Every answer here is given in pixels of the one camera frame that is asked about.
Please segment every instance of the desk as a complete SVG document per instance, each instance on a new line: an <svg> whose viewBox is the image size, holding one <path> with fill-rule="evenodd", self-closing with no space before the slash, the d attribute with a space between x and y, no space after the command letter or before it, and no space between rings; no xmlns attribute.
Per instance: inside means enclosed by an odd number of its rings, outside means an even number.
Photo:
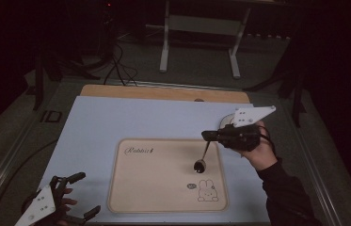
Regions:
<svg viewBox="0 0 351 226"><path fill-rule="evenodd" d="M203 99L205 102L187 100ZM77 97L40 185L49 183L58 171L87 177L72 185L78 200L71 215L80 216L99 204L98 223L250 223L268 222L262 181L240 154L220 147L229 207L222 212L115 214L106 201L120 140L127 137L201 138L206 129L237 106L251 106L245 93L198 89L127 88L86 86Z"/></svg>

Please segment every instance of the dark gray floor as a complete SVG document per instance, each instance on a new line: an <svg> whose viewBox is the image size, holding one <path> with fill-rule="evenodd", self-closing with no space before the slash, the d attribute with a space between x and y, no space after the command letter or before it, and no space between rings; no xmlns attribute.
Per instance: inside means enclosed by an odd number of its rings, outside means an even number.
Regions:
<svg viewBox="0 0 351 226"><path fill-rule="evenodd" d="M120 62L137 69L135 81L139 86L170 84L172 87L242 90L271 75L287 43L287 40L277 39L245 39L238 53L243 75L240 80L231 78L227 49L221 47L191 48L173 44L169 49L168 72L159 73L161 46L156 41L145 44L119 41L123 49ZM8 177L30 154L59 138L73 100L82 87L89 83L102 84L110 68L111 65L95 73L102 78L100 81L87 81L68 73L60 84L50 83L39 112L32 111L33 97L22 95L2 114L0 161L9 150L18 150L8 169ZM126 70L130 75L135 73L131 69ZM128 79L124 71L120 74L123 79ZM118 84L118 76L113 73L108 83ZM278 86L279 83L248 96L255 105L277 107L277 112L265 119L265 123L272 132L279 156L284 159L284 168L301 179L311 196L315 215L324 225L351 225L351 179L309 93L304 92L303 95L302 103L307 112L300 115L302 126L298 129L290 117L291 100L277 97ZM44 110L60 111L63 118L59 123L40 122ZM24 139L16 140L19 135L24 135ZM0 225L13 225L20 217L21 204L28 194L37 189L54 147L55 144L52 144L31 158L11 181L0 201Z"/></svg>

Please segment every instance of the person's right hand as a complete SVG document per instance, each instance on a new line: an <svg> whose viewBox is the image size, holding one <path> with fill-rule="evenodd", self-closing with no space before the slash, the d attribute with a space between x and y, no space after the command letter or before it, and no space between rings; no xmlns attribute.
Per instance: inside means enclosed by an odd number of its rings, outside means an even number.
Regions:
<svg viewBox="0 0 351 226"><path fill-rule="evenodd" d="M264 127L264 124L262 121L257 121L256 124L261 127ZM267 136L265 129L261 127L260 127L261 134ZM257 171L265 170L270 166L274 165L276 162L278 162L278 159L275 157L275 154L272 151L271 144L268 142L268 140L264 138L261 138L260 145L258 145L257 148L255 148L251 152L240 151L240 150L234 150L234 151L244 156L250 162L251 166L255 168L255 170Z"/></svg>

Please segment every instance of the beige placemat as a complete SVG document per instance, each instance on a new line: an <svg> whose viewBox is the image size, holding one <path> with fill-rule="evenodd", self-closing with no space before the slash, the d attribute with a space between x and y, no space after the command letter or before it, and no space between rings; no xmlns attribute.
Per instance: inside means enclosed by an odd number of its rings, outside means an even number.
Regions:
<svg viewBox="0 0 351 226"><path fill-rule="evenodd" d="M108 207L116 213L209 212L228 206L216 143L210 144L204 173L200 139L124 139L118 146Z"/></svg>

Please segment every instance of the ladle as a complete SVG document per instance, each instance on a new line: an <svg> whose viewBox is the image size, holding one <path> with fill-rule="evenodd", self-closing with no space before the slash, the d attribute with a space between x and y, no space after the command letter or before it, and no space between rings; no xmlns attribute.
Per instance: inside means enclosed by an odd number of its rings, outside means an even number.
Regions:
<svg viewBox="0 0 351 226"><path fill-rule="evenodd" d="M193 166L193 169L198 172L198 173L204 173L205 172L205 162L204 162L204 157L205 154L207 153L208 150L208 146L210 145L210 141L207 141L207 144L205 145L205 150L204 150L204 154L202 156L202 159L199 159L196 161L195 165Z"/></svg>

